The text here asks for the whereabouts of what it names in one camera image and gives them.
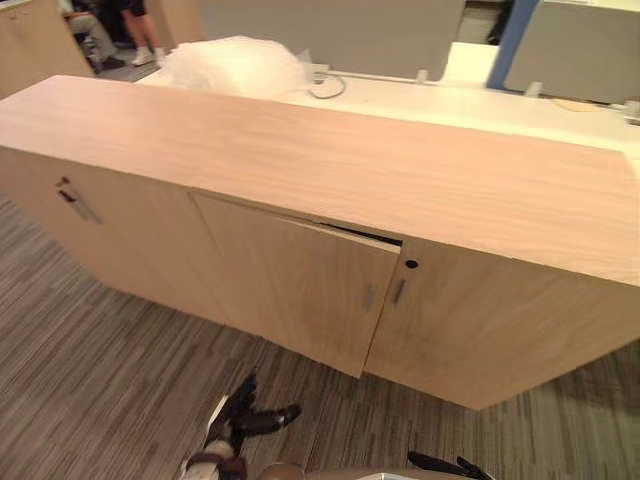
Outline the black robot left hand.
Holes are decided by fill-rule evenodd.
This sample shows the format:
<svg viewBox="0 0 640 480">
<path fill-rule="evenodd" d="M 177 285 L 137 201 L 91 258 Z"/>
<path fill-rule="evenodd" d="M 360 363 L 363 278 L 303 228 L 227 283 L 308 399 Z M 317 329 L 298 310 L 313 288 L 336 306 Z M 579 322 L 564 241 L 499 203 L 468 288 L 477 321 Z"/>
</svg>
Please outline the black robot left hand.
<svg viewBox="0 0 640 480">
<path fill-rule="evenodd" d="M 257 410 L 254 406 L 257 386 L 256 371 L 252 371 L 231 394 L 220 400 L 209 419 L 204 447 L 223 441 L 238 455 L 245 439 L 275 433 L 301 415 L 299 404 Z"/>
</svg>

